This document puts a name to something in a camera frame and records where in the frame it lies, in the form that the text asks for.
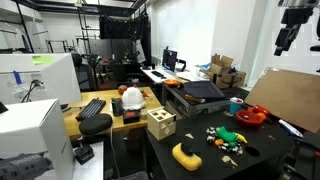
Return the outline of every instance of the monitor screen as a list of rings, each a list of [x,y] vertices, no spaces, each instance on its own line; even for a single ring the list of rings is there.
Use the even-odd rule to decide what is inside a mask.
[[[178,52],[165,49],[163,51],[162,66],[165,67],[166,69],[174,71],[177,55],[178,55]]]

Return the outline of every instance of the yellow toy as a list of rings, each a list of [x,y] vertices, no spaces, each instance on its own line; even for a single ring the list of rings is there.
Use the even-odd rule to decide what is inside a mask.
[[[177,144],[172,149],[172,155],[184,168],[189,171],[195,171],[202,165],[202,160],[199,156],[194,153],[191,156],[187,156],[181,150],[181,143]]]
[[[246,140],[246,138],[244,136],[242,136],[241,134],[236,133],[237,135],[237,140],[244,142],[244,143],[248,143],[248,141]]]

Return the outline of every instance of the black keyboard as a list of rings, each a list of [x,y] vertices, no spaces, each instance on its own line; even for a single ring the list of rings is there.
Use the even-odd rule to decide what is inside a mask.
[[[84,107],[81,112],[76,116],[78,121],[82,121],[86,118],[98,114],[102,108],[106,105],[106,101],[99,99],[92,99],[86,107]]]
[[[151,71],[152,74],[154,74],[157,77],[163,77],[164,75],[159,73],[158,71]]]

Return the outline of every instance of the wooden table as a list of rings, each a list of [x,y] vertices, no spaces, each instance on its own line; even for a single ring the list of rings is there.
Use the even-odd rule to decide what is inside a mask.
[[[161,107],[160,102],[153,94],[152,90],[149,87],[142,87],[141,90],[145,91],[149,96],[152,96],[152,100],[145,99],[146,106],[144,109],[151,110],[155,108]],[[139,127],[145,127],[147,126],[147,120],[140,120],[136,123],[131,124],[123,124],[122,116],[114,117],[113,113],[110,112],[110,104],[111,104],[111,98],[115,97],[121,97],[121,95],[118,93],[118,90],[108,90],[108,91],[96,91],[96,92],[87,92],[82,93],[82,102],[78,103],[72,103],[69,104],[69,107],[72,107],[71,110],[63,113],[64,121],[67,128],[67,133],[70,136],[71,139],[75,139],[81,136],[81,133],[79,131],[79,124],[75,119],[75,116],[79,114],[80,107],[86,106],[92,99],[99,98],[101,100],[106,100],[107,104],[105,107],[101,110],[100,113],[107,113],[110,114],[113,119],[113,127],[112,131],[122,131],[122,130],[129,130],[133,128],[139,128]],[[110,129],[102,131],[102,133],[109,132]]]

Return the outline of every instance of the black table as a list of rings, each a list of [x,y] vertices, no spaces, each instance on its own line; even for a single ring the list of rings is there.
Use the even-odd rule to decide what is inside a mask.
[[[248,146],[256,148],[260,152],[260,156],[254,157],[245,151],[238,156],[234,153],[224,152],[214,145],[208,145],[205,131],[209,126],[225,126],[228,131],[242,134],[246,137]],[[179,120],[176,127],[175,134],[161,141],[157,141],[146,130],[149,144],[160,162],[166,179],[169,180],[223,179],[274,156],[285,154],[293,144],[293,138],[288,136],[288,133],[280,128],[277,122],[264,122],[260,127],[249,128],[240,124],[236,118],[226,116],[223,111]],[[202,166],[194,172],[184,169],[172,156],[172,148],[180,143],[187,133],[191,133],[194,137],[194,152],[202,159]],[[230,156],[239,166],[233,168],[231,164],[224,163],[221,160],[224,155]]]

